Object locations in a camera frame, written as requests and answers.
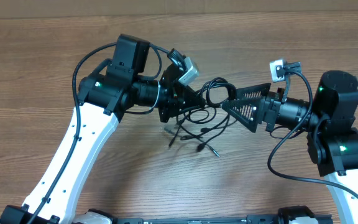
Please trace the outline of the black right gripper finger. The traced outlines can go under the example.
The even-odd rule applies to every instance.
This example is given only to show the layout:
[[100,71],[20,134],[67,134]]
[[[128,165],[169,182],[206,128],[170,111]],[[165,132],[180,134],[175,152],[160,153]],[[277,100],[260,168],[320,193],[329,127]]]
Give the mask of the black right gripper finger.
[[238,120],[249,131],[255,133],[262,114],[262,99],[230,100],[222,104],[222,109]]
[[268,95],[270,90],[270,83],[263,83],[259,85],[249,86],[245,88],[238,88],[236,90],[237,99],[243,100],[247,98],[261,98]]

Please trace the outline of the black cable grey USB-C plug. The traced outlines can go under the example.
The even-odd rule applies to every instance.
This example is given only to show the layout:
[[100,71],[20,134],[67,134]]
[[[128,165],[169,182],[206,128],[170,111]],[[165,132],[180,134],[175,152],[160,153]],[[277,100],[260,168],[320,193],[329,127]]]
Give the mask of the black cable grey USB-C plug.
[[217,109],[209,106],[181,112],[175,117],[173,127],[163,129],[172,136],[168,145],[172,146],[176,141],[195,140],[198,143],[196,152],[207,149],[220,158],[219,152],[211,145],[211,141],[222,134],[228,118],[223,118],[222,121],[214,124],[217,115]]

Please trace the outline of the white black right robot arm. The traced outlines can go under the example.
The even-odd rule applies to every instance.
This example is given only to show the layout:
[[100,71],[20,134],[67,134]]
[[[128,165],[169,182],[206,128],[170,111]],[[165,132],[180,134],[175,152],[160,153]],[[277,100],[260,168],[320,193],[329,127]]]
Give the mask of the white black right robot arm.
[[[278,127],[289,129],[270,153],[268,169],[284,179],[325,185],[340,221],[358,223],[358,130],[353,126],[358,80],[339,70],[325,72],[316,93],[304,101],[288,97],[290,75],[304,78],[289,70],[282,77],[284,88],[272,92],[269,83],[241,88],[222,108],[252,132],[261,123],[270,133]],[[308,154],[318,167],[319,179],[283,174],[272,167],[273,155],[297,131],[307,133]]]

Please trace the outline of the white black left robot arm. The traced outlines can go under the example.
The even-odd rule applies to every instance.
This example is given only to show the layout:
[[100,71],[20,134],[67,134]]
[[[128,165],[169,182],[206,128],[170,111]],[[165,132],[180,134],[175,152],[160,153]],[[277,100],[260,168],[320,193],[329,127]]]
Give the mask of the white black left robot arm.
[[170,66],[155,76],[144,75],[149,50],[165,49],[122,34],[112,44],[114,54],[87,77],[73,79],[75,106],[67,132],[50,165],[20,206],[8,205],[1,223],[116,223],[96,209],[79,215],[76,206],[88,175],[104,146],[133,106],[158,110],[161,122],[203,108],[204,98],[190,87],[199,71],[191,58],[172,49]]

